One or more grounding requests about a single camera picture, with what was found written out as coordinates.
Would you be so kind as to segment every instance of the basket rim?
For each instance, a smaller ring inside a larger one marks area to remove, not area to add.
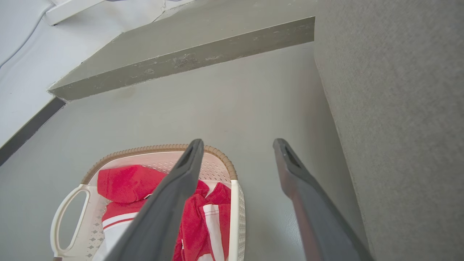
[[[101,169],[106,163],[129,156],[141,155],[141,154],[148,154],[148,153],[155,153],[155,152],[174,152],[174,151],[185,151],[188,147],[188,144],[166,144],[166,145],[155,145],[155,146],[146,146],[146,147],[138,147],[128,150],[122,150],[118,152],[114,152],[108,154],[107,156],[100,159],[97,163],[95,163],[92,168],[87,172],[84,178],[81,181],[81,184],[87,185],[89,184],[90,180],[93,176]],[[229,172],[229,176],[231,180],[238,180],[237,172],[230,161],[230,159],[220,150],[208,146],[205,146],[205,153],[211,154],[217,157],[222,163],[226,166],[227,171]]]

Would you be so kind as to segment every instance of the white cable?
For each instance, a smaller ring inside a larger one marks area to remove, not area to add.
[[[29,35],[27,36],[26,40],[24,40],[24,42],[5,60],[1,63],[0,65],[0,69],[1,67],[7,63],[13,56],[15,56],[15,54],[17,54],[21,48],[23,48],[23,46],[26,44],[26,42],[29,40],[29,38],[32,36],[32,34],[34,33],[35,29],[37,29],[37,26],[39,25],[40,23],[40,20],[42,20],[42,17],[45,15],[45,13],[50,10],[52,7],[54,7],[55,5],[54,4],[51,4],[50,6],[48,6],[47,8],[45,8],[44,11],[42,11],[42,13],[40,13],[39,15],[39,19],[37,19],[37,22],[35,23],[35,26],[34,28],[32,29],[32,31],[29,33]]]

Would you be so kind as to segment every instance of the plastic basket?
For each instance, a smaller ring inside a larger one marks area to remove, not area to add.
[[[141,147],[110,154],[97,162],[81,184],[61,202],[52,222],[50,242],[54,261],[91,261],[103,239],[102,216],[109,200],[97,193],[97,178],[100,170],[129,165],[143,165],[169,173],[188,144],[171,144]],[[238,183],[232,162],[220,150],[205,146],[200,169],[200,180],[222,182],[230,185],[231,223],[229,238],[229,261],[243,261],[245,253],[245,199]],[[68,247],[59,245],[59,227],[69,203],[79,192],[86,193],[76,230]]]

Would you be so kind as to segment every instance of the white wall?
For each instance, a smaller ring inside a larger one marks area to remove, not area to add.
[[[47,0],[2,0],[0,60],[24,40]],[[0,69],[0,147],[53,96],[46,90],[122,32],[154,21],[164,0],[103,2],[56,26],[41,21],[29,42]]]

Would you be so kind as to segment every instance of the clothing pile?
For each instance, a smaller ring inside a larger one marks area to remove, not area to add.
[[[140,165],[101,170],[98,193],[112,202],[102,217],[105,239],[93,261],[103,261],[165,173]],[[220,182],[198,181],[184,207],[173,261],[225,261],[229,254],[231,190]]]

